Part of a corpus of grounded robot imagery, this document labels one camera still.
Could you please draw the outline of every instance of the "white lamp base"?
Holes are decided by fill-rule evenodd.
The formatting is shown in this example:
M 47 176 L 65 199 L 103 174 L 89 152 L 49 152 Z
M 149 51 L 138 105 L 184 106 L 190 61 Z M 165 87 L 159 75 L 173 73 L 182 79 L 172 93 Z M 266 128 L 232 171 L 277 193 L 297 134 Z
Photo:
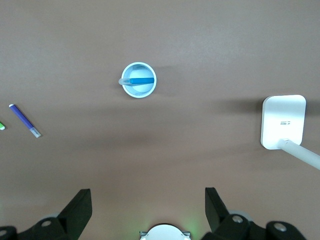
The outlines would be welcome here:
M 279 140 L 302 142 L 306 99 L 301 95 L 269 96 L 262 105 L 261 144 L 280 149 Z

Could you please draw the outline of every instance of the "white lamp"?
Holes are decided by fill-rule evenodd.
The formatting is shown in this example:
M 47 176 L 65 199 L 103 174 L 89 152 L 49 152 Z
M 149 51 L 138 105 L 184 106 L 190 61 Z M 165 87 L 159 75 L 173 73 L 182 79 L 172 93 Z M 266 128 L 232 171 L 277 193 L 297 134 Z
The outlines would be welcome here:
M 300 146 L 303 137 L 306 99 L 301 95 L 269 96 L 262 105 L 261 144 L 282 149 L 320 170 L 320 156 Z

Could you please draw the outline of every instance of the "blue marker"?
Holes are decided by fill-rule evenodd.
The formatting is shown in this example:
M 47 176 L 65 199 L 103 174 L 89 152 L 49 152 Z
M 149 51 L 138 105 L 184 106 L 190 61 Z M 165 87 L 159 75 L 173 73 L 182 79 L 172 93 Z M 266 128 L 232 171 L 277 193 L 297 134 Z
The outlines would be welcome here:
M 153 84 L 155 79 L 153 77 L 138 77 L 138 78 L 121 78 L 119 79 L 120 85 L 142 85 L 142 84 Z
M 19 108 L 14 105 L 10 104 L 9 108 L 14 112 L 15 115 L 24 123 L 24 125 L 33 133 L 33 135 L 38 138 L 41 134 L 37 131 L 37 129 L 32 125 L 32 123 L 26 118 L 26 116 L 19 110 Z

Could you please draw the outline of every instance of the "green marker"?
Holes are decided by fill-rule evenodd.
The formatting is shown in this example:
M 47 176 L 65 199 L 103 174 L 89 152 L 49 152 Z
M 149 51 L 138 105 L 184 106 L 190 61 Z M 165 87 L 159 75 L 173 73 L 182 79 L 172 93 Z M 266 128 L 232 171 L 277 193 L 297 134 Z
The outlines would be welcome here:
M 6 129 L 5 125 L 3 125 L 3 124 L 0 122 L 0 130 L 5 130 L 5 129 Z

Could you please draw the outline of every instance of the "screw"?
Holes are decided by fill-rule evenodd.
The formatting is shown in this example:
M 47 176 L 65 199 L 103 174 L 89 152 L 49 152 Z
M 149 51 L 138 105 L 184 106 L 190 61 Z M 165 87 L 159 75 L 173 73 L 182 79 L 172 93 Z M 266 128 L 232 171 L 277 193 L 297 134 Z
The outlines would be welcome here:
M 6 235 L 6 234 L 7 234 L 7 230 L 1 230 L 1 231 L 0 231 L 0 237 L 1 237 L 1 236 L 4 236 L 4 235 Z
M 275 227 L 275 229 L 279 230 L 280 232 L 285 232 L 287 231 L 287 228 L 285 225 L 283 225 L 282 223 L 280 222 L 277 222 L 273 225 Z
M 232 220 L 235 222 L 235 223 L 238 223 L 238 224 L 240 224 L 240 223 L 242 223 L 244 220 L 240 217 L 240 216 L 238 216 L 238 215 L 234 215 L 233 217 L 232 217 Z
M 47 227 L 51 224 L 51 221 L 44 221 L 43 223 L 41 223 L 41 227 Z

